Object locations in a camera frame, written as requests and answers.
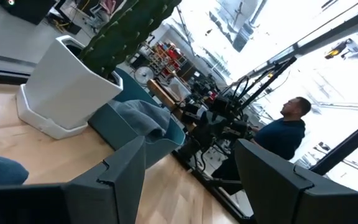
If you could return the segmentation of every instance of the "man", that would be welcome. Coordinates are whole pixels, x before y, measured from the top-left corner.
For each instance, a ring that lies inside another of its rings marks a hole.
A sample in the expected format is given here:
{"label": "man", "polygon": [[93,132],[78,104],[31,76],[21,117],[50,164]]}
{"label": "man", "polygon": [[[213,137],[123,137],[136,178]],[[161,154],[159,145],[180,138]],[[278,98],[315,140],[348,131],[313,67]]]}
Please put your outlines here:
{"label": "man", "polygon": [[[281,110],[283,118],[271,122],[262,129],[252,128],[255,136],[251,141],[286,160],[292,159],[305,136],[305,122],[302,117],[309,113],[310,109],[310,102],[303,97],[288,101]],[[212,177],[240,180],[234,153],[223,161],[222,165],[213,172]],[[241,189],[241,186],[225,188],[229,194],[234,194]]]}

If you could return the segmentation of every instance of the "white planter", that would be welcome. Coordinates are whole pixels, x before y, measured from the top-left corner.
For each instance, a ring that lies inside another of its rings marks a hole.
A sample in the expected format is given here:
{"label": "white planter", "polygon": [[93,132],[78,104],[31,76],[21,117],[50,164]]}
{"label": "white planter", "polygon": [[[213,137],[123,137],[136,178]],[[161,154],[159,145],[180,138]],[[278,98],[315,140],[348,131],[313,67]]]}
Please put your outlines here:
{"label": "white planter", "polygon": [[56,38],[17,94],[20,119],[55,139],[81,133],[92,113],[122,91],[117,74],[117,85],[101,78],[67,45],[84,47],[69,35]]}

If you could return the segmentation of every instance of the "metal frame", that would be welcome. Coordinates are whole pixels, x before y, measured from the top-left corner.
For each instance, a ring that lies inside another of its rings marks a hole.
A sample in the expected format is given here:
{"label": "metal frame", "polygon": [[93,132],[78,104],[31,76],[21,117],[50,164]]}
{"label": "metal frame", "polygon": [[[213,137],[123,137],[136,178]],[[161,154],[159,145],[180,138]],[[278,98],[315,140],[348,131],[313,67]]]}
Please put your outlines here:
{"label": "metal frame", "polygon": [[[344,22],[336,26],[335,28],[327,28],[334,20],[344,19]],[[282,63],[289,60],[292,57],[298,57],[299,55],[306,55],[320,47],[323,47],[331,42],[339,40],[347,35],[350,35],[358,31],[358,4],[339,15],[335,19],[327,22],[323,26],[314,30],[312,33],[302,38],[297,43],[289,46],[287,49],[280,52],[278,55],[274,56],[270,60],[263,63],[261,66],[257,67],[246,76],[252,77],[255,74],[261,74],[260,71],[269,70],[275,66],[276,63]],[[4,58],[0,57],[0,60],[9,62],[9,63],[21,63],[30,65],[31,67],[35,64],[23,62],[13,58]],[[0,70],[0,83],[11,84],[11,85],[20,85],[25,83],[29,78],[29,74],[21,72],[12,72],[6,70]],[[311,170],[324,174],[329,169],[334,167],[336,164],[342,161],[343,158],[348,156],[351,152],[356,150],[358,147],[358,130],[352,135],[349,136],[344,142],[342,142],[337,148],[330,152],[324,159],[321,159]],[[176,151],[172,152],[172,155],[178,160],[178,162],[186,169],[191,169],[191,166],[183,161],[177,154]],[[219,203],[239,222],[239,223],[255,223],[250,217],[246,217],[237,206],[222,193],[218,188],[213,186],[208,180],[206,180],[203,174],[198,170],[193,170],[191,172],[194,177],[201,183],[203,186],[219,201]]]}

